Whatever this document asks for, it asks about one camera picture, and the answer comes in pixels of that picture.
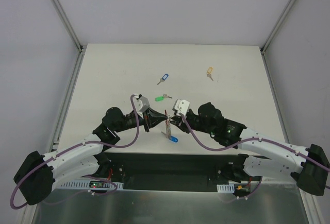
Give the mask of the red handled metal key organizer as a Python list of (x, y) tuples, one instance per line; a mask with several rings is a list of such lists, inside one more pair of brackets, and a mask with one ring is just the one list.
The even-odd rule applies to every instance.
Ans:
[(170, 124), (170, 120), (171, 120), (171, 117), (170, 115), (168, 114), (167, 110), (164, 111), (167, 119), (165, 120), (165, 127), (166, 127), (166, 131), (165, 132), (162, 132), (162, 134), (165, 135), (165, 137), (168, 139), (168, 140), (172, 140), (172, 136), (171, 136), (171, 124)]

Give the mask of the key with blue oval tag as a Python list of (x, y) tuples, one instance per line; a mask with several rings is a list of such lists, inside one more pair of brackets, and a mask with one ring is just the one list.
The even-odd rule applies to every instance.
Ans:
[(177, 142), (178, 142), (178, 139), (177, 139), (177, 138), (175, 138), (175, 137), (173, 137), (173, 136), (171, 136), (169, 139), (170, 139), (171, 141), (175, 142), (175, 143), (177, 143)]

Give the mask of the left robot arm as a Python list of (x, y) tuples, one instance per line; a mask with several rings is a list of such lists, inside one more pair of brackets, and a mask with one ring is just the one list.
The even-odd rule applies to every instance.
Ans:
[(109, 165), (103, 154), (109, 148), (119, 148), (118, 132), (140, 126), (145, 131), (156, 127), (167, 119), (165, 114), (151, 108), (145, 111), (131, 111), (124, 115), (117, 107), (108, 109), (101, 124), (91, 134), (75, 145), (53, 152), (40, 154), (31, 152), (23, 161), (13, 180), (16, 184), (10, 198), (12, 209), (17, 192), (21, 192), (26, 205), (35, 205), (43, 201), (61, 184), (83, 176), (95, 174), (104, 177), (108, 174)]

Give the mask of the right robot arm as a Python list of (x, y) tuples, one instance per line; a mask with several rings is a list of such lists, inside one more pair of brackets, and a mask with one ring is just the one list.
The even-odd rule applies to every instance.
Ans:
[(239, 154), (229, 167), (234, 181), (248, 176), (290, 178), (299, 189), (314, 196), (323, 196), (328, 188), (329, 160), (323, 148), (316, 144), (304, 147), (273, 141), (242, 123), (224, 118), (210, 102), (201, 105), (194, 114), (188, 101), (178, 99), (173, 112), (171, 124), (190, 133), (206, 150), (214, 149), (203, 144), (196, 132), (208, 134), (219, 143), (219, 151), (233, 148), (253, 153)]

